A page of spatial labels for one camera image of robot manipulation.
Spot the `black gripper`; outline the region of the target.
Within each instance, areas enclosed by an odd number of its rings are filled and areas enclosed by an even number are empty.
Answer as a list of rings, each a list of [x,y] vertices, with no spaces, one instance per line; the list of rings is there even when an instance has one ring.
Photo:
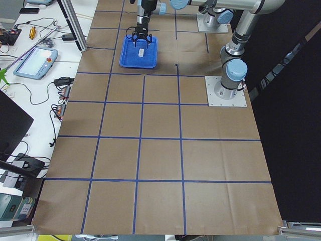
[[[137,22],[137,25],[131,35],[131,40],[133,41],[135,47],[138,40],[145,40],[147,42],[146,48],[149,48],[150,42],[152,42],[152,34],[148,33],[149,21],[149,16],[143,16]]]

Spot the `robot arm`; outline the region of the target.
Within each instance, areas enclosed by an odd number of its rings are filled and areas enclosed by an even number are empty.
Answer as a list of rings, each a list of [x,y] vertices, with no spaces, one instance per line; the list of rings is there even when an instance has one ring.
[[[170,1],[173,9],[180,10],[188,5],[209,8],[242,10],[243,14],[229,43],[222,47],[220,59],[222,77],[214,87],[215,94],[225,100],[233,99],[238,92],[240,82],[247,74],[247,65],[241,60],[260,15],[269,14],[280,8],[285,1]]]
[[[151,15],[163,15],[167,11],[167,5],[161,1],[130,1],[137,4],[137,22],[129,39],[136,45],[139,40],[148,45],[153,42],[152,34],[148,32]],[[227,24],[234,17],[234,10],[215,7],[214,1],[169,1],[175,10],[181,10],[188,5],[197,6],[198,31],[211,33],[228,32]]]

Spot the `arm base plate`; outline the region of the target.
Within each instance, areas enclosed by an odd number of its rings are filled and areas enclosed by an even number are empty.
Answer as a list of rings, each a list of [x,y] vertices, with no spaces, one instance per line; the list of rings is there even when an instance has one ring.
[[[214,16],[209,14],[196,14],[199,33],[228,34],[227,24],[219,24]]]
[[[228,90],[221,85],[221,76],[205,76],[209,107],[247,107],[243,85]]]

